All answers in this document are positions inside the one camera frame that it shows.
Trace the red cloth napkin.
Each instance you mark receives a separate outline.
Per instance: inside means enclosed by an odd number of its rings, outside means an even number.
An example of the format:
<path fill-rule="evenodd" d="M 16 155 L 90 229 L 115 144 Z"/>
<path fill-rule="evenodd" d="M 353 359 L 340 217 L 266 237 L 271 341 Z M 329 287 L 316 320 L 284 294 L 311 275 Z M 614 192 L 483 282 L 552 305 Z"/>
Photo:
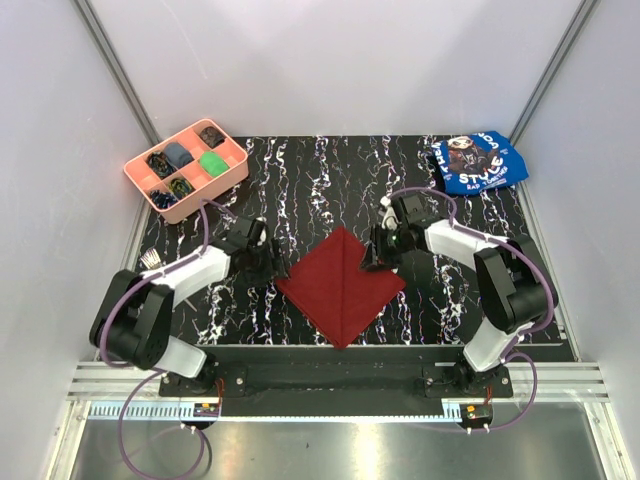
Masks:
<path fill-rule="evenodd" d="M 404 289 L 391 271 L 359 268 L 364 245 L 339 227 L 276 281 L 277 288 L 337 349 L 348 347 Z"/>

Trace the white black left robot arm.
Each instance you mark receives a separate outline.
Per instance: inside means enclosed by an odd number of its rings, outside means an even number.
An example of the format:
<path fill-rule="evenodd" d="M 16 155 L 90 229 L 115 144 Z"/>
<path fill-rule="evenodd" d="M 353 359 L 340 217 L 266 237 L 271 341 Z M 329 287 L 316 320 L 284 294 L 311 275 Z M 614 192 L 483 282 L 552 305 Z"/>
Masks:
<path fill-rule="evenodd" d="M 238 217 L 220 236 L 165 266 L 117 272 L 89 342 L 111 366 L 171 373 L 193 395 L 206 395 L 215 386 L 215 359 L 171 334 L 173 311 L 193 294 L 232 276 L 252 287 L 288 276 L 280 244 L 264 219 Z"/>

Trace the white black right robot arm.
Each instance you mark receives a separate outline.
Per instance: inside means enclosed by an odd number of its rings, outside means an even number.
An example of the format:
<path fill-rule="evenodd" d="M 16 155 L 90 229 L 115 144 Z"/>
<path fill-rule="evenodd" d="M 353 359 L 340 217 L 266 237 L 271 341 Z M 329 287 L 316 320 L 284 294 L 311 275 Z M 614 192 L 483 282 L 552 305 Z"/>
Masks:
<path fill-rule="evenodd" d="M 488 387 L 523 336 L 550 323 L 557 291 L 530 237 L 495 237 L 464 226 L 456 219 L 455 203 L 441 217 L 426 206 L 426 192 L 424 187 L 411 187 L 380 200 L 380 220 L 370 229 L 360 267 L 369 272 L 394 270 L 405 254 L 420 250 L 445 256 L 475 273 L 482 321 L 442 381 L 472 397 Z"/>

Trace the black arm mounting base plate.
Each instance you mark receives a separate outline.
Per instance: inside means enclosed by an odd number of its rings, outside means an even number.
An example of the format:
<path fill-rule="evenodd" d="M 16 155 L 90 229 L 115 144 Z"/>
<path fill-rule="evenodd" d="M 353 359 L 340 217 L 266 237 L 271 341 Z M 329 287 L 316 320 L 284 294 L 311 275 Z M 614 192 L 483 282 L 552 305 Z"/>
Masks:
<path fill-rule="evenodd" d="M 222 415 L 266 419 L 295 417 L 410 417 L 442 413 L 442 401 L 507 400 L 513 396 L 508 370 L 487 384 L 454 384 L 462 350 L 456 346 L 218 346 L 206 386 L 170 375 L 162 397 L 222 395 Z"/>

